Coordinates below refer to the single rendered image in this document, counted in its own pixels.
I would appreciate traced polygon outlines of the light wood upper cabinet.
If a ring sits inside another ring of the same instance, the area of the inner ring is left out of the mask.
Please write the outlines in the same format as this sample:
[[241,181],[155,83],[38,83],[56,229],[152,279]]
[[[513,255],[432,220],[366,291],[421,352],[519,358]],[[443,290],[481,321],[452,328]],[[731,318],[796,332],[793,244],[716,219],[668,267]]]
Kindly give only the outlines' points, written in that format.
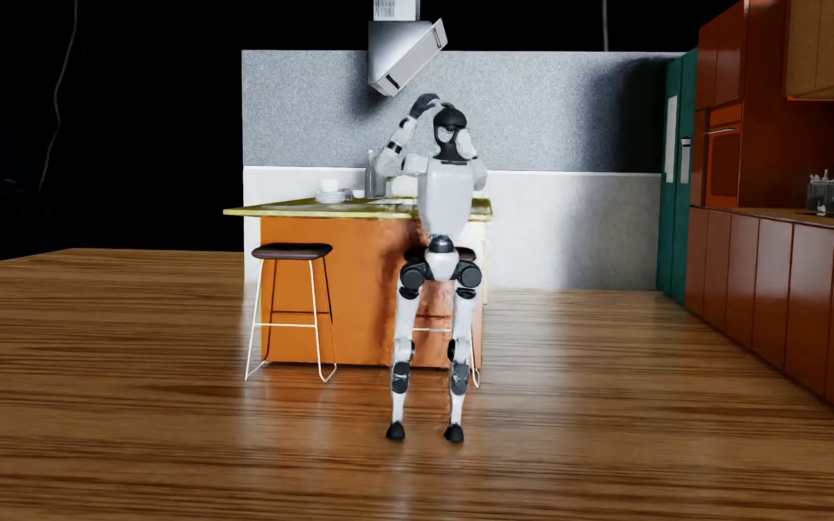
[[788,0],[784,90],[834,101],[834,0]]

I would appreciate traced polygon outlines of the orange built-in oven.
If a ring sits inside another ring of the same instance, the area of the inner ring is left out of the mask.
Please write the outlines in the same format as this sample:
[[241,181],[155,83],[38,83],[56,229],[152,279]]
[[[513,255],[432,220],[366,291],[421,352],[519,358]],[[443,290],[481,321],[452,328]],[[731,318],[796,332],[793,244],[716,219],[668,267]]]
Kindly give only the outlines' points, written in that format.
[[710,111],[706,137],[706,206],[737,206],[742,103],[737,101]]

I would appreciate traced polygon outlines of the white right robot leg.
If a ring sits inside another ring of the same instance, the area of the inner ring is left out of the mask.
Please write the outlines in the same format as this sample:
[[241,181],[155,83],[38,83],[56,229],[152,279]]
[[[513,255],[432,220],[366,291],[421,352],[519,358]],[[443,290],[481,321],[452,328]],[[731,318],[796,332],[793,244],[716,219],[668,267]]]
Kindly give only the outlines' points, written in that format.
[[405,263],[398,279],[395,335],[390,379],[392,399],[391,423],[386,433],[387,439],[390,440],[400,441],[406,437],[402,419],[404,402],[410,385],[411,361],[415,350],[412,333],[420,303],[420,291],[425,280],[426,264],[424,260]]

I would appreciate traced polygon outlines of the tall brown cabinet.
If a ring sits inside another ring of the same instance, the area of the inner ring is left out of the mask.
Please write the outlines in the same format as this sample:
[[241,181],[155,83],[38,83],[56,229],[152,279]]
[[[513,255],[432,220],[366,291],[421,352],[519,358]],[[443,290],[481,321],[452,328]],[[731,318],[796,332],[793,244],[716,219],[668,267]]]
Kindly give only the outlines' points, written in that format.
[[710,111],[737,101],[742,119],[736,207],[805,207],[810,176],[834,167],[834,102],[785,94],[787,7],[788,0],[737,0],[699,30],[692,206],[706,206]]

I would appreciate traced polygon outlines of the orange kitchen island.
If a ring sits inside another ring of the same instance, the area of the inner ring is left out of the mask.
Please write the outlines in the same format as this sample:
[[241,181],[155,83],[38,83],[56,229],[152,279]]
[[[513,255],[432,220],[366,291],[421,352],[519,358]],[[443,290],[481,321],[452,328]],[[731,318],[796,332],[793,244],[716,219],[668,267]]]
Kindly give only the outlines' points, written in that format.
[[[247,207],[226,208],[223,214],[258,219],[246,235],[245,277],[255,296],[259,261],[251,251],[276,242],[325,243],[327,284],[333,314],[330,339],[322,338],[324,354],[344,365],[391,363],[400,268],[411,247],[425,246],[428,237],[418,216],[415,197],[355,198],[341,204],[320,204],[303,198]],[[316,364],[312,338],[304,329],[275,329],[269,363]]]

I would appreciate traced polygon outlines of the brown lower kitchen cabinets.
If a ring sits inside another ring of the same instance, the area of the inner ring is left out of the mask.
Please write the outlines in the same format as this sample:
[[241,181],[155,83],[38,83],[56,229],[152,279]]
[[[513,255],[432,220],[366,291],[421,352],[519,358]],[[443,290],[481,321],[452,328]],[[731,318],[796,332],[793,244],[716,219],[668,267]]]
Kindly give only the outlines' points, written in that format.
[[834,214],[689,209],[672,296],[834,405]]

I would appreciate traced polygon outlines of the white robot leg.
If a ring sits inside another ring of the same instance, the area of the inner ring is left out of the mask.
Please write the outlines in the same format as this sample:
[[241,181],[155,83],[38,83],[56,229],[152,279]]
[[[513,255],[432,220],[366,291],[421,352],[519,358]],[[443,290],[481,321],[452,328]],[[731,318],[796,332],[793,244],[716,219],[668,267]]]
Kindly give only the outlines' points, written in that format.
[[482,281],[481,269],[473,262],[460,260],[452,276],[454,281],[454,307],[451,339],[447,353],[449,370],[449,421],[444,437],[452,443],[462,443],[462,409],[471,384],[471,360],[473,357],[472,324],[478,288]]
[[386,433],[387,439],[390,440],[400,441],[406,437],[402,419],[404,402],[410,385],[411,361],[415,350],[412,333],[420,303],[420,291],[425,280],[426,264],[424,260],[405,263],[398,279],[395,335],[390,379],[392,399],[391,423]]

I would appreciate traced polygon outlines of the black robot head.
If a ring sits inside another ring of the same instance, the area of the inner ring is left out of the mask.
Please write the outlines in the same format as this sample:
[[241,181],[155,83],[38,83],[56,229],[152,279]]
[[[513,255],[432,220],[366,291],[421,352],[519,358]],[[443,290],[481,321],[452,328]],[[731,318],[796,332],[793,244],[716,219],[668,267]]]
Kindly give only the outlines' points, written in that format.
[[434,140],[439,147],[435,160],[443,163],[465,164],[457,146],[457,137],[467,127],[467,119],[450,103],[443,103],[442,110],[434,115]]

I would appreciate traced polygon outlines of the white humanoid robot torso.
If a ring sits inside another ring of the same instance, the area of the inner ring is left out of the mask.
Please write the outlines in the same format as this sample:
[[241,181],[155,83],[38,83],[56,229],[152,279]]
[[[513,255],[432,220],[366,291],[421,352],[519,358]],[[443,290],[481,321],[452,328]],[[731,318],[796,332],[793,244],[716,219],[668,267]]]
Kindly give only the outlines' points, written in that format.
[[465,288],[477,288],[481,268],[463,260],[453,242],[471,215],[473,167],[467,161],[408,154],[402,160],[402,172],[418,179],[419,218],[430,243],[422,258],[408,261],[401,270],[401,285],[417,291],[425,280],[455,279]]

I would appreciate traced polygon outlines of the brown seat white-legged stool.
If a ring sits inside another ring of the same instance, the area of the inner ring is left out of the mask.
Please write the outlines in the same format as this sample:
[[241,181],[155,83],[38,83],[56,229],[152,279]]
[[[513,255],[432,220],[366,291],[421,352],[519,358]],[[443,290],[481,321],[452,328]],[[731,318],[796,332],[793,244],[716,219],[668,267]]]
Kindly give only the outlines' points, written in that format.
[[312,338],[313,361],[323,383],[335,375],[338,365],[324,354],[322,338],[330,339],[333,314],[327,284],[326,258],[333,247],[325,243],[276,242],[258,246],[251,256],[259,261],[244,380],[270,362],[275,329],[304,329]]
[[[418,260],[418,259],[422,258],[423,254],[425,253],[425,250],[426,250],[425,247],[409,248],[404,254],[405,263],[407,263],[408,261],[415,261],[415,260]],[[467,247],[457,247],[457,251],[460,253],[461,258],[464,261],[473,261],[475,263],[476,255],[475,255],[473,250],[471,250]],[[414,321],[412,341],[413,341],[413,335],[415,333],[418,333],[419,335],[429,335],[430,338],[431,338],[431,342],[434,344],[434,352],[433,352],[432,355],[428,356],[428,359],[430,359],[431,361],[434,361],[435,365],[440,365],[441,362],[442,362],[442,356],[446,355],[446,359],[447,359],[448,363],[450,364],[450,361],[448,359],[447,348],[448,348],[449,340],[451,339],[451,335],[452,335],[453,307],[454,307],[454,281],[453,280],[444,280],[444,281],[425,280],[425,282],[423,283],[423,286],[426,285],[427,283],[429,283],[432,288],[435,287],[435,286],[439,286],[439,285],[444,285],[444,286],[448,285],[448,286],[451,287],[451,290],[452,290],[451,295],[453,297],[453,303],[449,307],[449,309],[451,310],[451,317],[450,318],[440,318],[440,317],[434,317],[434,316],[420,315],[419,314],[419,308],[421,306],[421,298],[422,298],[421,295],[422,295],[422,288],[423,288],[423,287],[421,287],[420,297],[419,297],[419,302],[420,303],[419,303],[418,312],[416,314],[416,318],[415,318],[415,321]],[[481,286],[478,288],[478,294],[479,295],[478,295],[478,302],[476,303],[476,307],[480,304],[480,289],[481,289]],[[476,307],[474,309],[473,321],[474,321],[475,314],[476,314]],[[475,353],[475,343],[474,343],[474,338],[473,338],[473,324],[472,324],[472,342],[473,342],[473,357],[472,357],[472,360],[471,360],[471,383],[475,386],[478,386],[479,385],[479,380],[478,380],[478,377],[479,377],[479,374],[478,374],[479,361],[477,360],[476,353]],[[413,344],[414,344],[414,348],[415,348],[414,353],[418,352],[419,351],[419,344],[415,344],[414,341],[413,341]]]

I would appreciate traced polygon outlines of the green refrigerator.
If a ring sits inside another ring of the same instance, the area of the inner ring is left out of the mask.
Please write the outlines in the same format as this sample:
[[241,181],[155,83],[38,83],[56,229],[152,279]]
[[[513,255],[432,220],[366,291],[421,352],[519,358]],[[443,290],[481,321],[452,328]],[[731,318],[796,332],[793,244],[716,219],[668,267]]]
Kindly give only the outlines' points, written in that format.
[[663,171],[660,183],[656,287],[679,304],[686,296],[690,160],[698,48],[666,67]]

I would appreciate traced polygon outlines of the white left robot leg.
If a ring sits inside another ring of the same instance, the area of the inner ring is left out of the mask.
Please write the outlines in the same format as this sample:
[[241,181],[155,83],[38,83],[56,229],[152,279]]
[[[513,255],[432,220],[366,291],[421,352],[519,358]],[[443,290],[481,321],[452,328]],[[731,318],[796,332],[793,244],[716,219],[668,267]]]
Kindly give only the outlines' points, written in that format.
[[444,437],[452,443],[462,443],[462,409],[471,384],[471,360],[473,357],[472,324],[478,288],[482,281],[481,269],[473,262],[460,260],[452,276],[454,281],[454,307],[451,339],[447,353],[449,370],[449,421]]

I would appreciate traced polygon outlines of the stainless steel range hood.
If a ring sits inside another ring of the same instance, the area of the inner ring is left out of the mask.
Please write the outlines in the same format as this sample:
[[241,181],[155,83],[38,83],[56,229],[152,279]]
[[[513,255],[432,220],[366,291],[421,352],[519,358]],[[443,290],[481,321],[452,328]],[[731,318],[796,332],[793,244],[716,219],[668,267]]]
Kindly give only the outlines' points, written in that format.
[[372,0],[367,80],[383,96],[396,96],[447,44],[444,22],[420,18],[421,0]]

